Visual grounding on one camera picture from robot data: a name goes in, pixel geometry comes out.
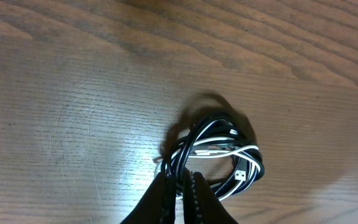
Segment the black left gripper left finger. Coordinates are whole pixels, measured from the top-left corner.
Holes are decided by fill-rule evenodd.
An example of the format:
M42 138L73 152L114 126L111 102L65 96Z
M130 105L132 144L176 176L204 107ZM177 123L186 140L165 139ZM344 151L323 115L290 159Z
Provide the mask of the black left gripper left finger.
M157 174L133 211L121 224L174 224L176 177Z

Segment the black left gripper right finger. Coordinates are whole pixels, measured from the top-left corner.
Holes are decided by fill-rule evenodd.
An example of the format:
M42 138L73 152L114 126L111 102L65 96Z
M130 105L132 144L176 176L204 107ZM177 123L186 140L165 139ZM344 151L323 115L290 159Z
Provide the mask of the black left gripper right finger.
M183 210L186 224L237 224L200 172L184 173Z

